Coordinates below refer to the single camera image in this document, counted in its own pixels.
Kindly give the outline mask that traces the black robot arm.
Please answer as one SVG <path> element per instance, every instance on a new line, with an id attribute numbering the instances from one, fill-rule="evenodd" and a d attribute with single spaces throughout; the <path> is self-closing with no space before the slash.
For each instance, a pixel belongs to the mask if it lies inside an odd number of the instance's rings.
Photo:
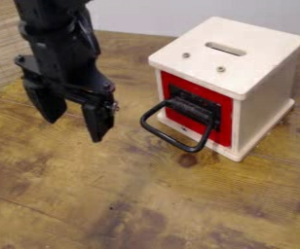
<path id="1" fill-rule="evenodd" d="M 19 31 L 31 53 L 15 57 L 23 69 L 27 97 L 49 123 L 81 110 L 92 140 L 100 142 L 114 126 L 116 85 L 97 68 L 101 54 L 86 4 L 90 0 L 14 0 Z"/>

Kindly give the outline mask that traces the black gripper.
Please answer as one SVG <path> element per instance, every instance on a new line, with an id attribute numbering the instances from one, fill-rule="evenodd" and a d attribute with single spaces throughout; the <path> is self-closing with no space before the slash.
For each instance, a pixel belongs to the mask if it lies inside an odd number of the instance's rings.
<path id="1" fill-rule="evenodd" d="M 31 54 L 15 63 L 25 72 L 27 97 L 44 119 L 56 123 L 68 110 L 66 100 L 82 104 L 92 141 L 102 141 L 114 127 L 118 103 L 116 86 L 97 67 L 101 48 L 89 22 L 69 22 L 60 28 L 40 29 L 26 22 L 19 31 Z"/>

